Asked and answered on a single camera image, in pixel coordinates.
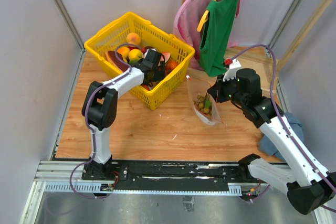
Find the clear zip top bag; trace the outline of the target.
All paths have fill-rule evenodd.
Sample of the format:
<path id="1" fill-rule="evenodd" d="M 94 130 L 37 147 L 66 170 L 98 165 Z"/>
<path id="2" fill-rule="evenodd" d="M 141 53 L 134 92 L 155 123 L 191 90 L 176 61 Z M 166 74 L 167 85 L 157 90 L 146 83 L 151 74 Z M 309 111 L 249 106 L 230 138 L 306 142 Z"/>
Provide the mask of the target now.
<path id="1" fill-rule="evenodd" d="M 214 98 L 208 93 L 211 83 L 207 80 L 186 76 L 188 98 L 198 118 L 206 125 L 214 126 L 223 121 Z"/>

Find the longan fruit bunch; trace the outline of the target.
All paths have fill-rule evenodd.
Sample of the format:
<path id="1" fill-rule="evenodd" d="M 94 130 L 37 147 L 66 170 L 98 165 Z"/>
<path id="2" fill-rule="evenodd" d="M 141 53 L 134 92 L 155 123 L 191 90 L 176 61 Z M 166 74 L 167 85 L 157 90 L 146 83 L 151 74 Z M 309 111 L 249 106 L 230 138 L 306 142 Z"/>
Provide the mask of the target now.
<path id="1" fill-rule="evenodd" d="M 206 93 L 205 95 L 198 94 L 196 99 L 193 100 L 196 109 L 205 116 L 212 115 L 212 102 L 210 101 L 210 95 Z"/>

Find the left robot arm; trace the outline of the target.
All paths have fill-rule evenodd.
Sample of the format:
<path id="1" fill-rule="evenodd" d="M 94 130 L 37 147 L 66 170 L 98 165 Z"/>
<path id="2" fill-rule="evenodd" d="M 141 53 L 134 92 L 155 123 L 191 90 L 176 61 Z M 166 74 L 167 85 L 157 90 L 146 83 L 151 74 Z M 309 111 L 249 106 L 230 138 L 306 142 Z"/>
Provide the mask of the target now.
<path id="1" fill-rule="evenodd" d="M 136 86 L 152 84 L 165 78 L 165 57 L 154 48 L 145 51 L 144 58 L 131 63 L 116 51 L 108 51 L 113 63 L 122 70 L 115 78 L 89 86 L 82 115 L 90 131 L 90 160 L 84 164 L 83 179 L 108 180 L 120 169 L 114 165 L 110 151 L 110 127 L 116 119 L 118 99 Z"/>

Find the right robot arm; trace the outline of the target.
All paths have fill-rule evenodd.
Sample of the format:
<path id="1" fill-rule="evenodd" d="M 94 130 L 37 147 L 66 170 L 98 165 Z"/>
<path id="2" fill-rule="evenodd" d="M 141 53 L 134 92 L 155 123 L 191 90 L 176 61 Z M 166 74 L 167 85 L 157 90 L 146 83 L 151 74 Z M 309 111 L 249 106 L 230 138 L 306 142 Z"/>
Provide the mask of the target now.
<path id="1" fill-rule="evenodd" d="M 260 76 L 253 69 L 222 74 L 208 93 L 219 103 L 230 101 L 268 137 L 291 171 L 284 172 L 260 156 L 240 160 L 238 177 L 244 182 L 261 179 L 286 194 L 296 211 L 307 215 L 335 196 L 335 173 L 328 171 L 299 140 L 274 99 L 262 94 Z"/>

